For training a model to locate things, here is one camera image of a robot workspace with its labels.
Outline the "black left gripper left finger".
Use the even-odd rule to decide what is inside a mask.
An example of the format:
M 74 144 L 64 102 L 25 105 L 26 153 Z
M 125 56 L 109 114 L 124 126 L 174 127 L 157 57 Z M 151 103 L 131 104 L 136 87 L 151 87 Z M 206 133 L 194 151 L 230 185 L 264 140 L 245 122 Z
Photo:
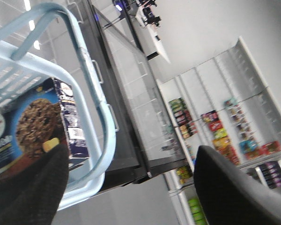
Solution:
M 50 225 L 67 186 L 68 149 L 59 144 L 0 182 L 0 225 Z

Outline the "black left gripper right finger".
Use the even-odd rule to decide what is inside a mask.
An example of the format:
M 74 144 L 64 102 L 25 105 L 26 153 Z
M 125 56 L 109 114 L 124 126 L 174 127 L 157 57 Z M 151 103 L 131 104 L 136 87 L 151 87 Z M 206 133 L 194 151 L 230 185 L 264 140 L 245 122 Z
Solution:
M 281 225 L 281 194 L 242 172 L 210 146 L 197 151 L 194 185 L 211 225 Z

